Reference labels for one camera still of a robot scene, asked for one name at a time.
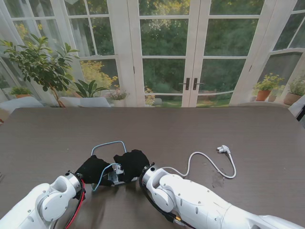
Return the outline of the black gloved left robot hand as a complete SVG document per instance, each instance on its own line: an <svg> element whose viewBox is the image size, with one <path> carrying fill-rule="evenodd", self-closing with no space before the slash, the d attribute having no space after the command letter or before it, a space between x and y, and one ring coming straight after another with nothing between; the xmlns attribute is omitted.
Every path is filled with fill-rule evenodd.
<svg viewBox="0 0 305 229"><path fill-rule="evenodd" d="M76 174L81 174L85 184L98 184L101 174L103 174L100 186L111 187L114 183L107 178L107 174L113 171L112 166L105 162L103 159L99 159L96 155L89 157L77 170Z"/></svg>

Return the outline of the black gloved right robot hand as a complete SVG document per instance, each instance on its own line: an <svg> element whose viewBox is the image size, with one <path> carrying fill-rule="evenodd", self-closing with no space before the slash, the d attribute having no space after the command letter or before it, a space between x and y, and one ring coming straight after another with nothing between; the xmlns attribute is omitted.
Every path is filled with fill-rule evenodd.
<svg viewBox="0 0 305 229"><path fill-rule="evenodd" d="M130 183L133 178L139 177L143 169L150 164L147 156L141 150L137 149L124 153L122 156L115 155L113 159L121 165L124 171L120 175L120 181L124 183Z"/></svg>

